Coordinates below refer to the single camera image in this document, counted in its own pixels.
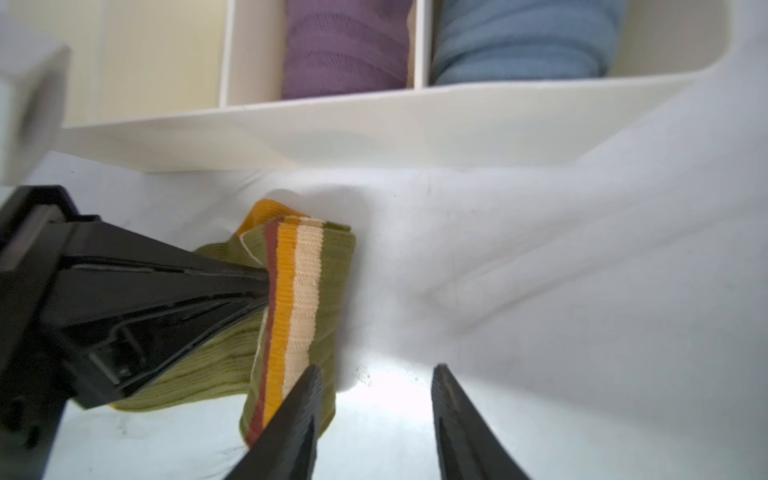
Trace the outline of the blue rolled sock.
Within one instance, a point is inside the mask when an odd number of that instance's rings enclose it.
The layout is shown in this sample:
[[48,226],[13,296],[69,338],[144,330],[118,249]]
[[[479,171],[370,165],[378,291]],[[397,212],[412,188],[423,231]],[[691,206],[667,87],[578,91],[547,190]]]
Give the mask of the blue rolled sock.
[[600,78],[627,10],[626,1],[444,1],[432,83]]

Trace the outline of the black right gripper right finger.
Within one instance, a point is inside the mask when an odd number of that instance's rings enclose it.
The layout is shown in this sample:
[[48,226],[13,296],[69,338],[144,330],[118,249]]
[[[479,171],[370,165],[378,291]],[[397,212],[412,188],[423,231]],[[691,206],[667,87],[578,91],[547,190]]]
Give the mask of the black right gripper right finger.
[[433,371],[431,399],[443,479],[529,479],[445,364]]

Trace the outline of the green striped sock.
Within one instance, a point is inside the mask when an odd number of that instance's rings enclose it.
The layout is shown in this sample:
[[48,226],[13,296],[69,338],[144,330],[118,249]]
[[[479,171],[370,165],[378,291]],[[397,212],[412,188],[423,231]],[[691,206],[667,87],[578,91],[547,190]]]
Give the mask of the green striped sock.
[[205,342],[128,399],[127,412],[245,395],[239,431],[252,445],[265,431],[304,370],[323,379],[318,430],[335,415],[335,336],[356,237],[350,226],[314,218],[279,202],[256,202],[239,229],[197,254],[263,267],[269,303]]

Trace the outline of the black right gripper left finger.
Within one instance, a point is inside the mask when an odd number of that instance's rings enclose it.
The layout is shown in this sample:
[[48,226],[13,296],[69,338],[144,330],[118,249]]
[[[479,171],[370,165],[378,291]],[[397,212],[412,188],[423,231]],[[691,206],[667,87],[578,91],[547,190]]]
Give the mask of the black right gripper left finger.
[[227,480],[309,480],[317,456],[323,380],[318,366],[305,369],[262,435]]

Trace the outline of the purple rolled sock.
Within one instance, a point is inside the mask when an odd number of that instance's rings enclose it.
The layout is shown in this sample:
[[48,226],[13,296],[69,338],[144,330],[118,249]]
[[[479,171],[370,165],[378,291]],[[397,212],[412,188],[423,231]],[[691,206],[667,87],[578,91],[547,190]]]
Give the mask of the purple rolled sock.
[[411,1],[285,3],[284,100],[404,89]]

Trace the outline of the cream plastic divided organizer tray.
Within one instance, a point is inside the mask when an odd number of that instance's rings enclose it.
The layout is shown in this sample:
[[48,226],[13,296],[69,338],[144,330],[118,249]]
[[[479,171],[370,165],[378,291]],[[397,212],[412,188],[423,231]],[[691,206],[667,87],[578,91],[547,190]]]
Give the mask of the cream plastic divided organizer tray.
[[68,45],[54,150],[145,172],[501,167],[575,160],[708,73],[729,1],[633,1],[601,79],[434,84],[441,3],[414,6],[402,89],[281,96],[280,1],[6,1]]

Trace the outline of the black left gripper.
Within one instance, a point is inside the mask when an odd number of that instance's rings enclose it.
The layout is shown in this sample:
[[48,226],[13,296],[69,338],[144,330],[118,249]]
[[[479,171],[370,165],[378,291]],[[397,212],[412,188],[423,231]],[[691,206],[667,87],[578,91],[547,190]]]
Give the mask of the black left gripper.
[[82,215],[62,186],[1,208],[1,476],[43,477],[65,406],[127,399],[267,305],[266,270]]

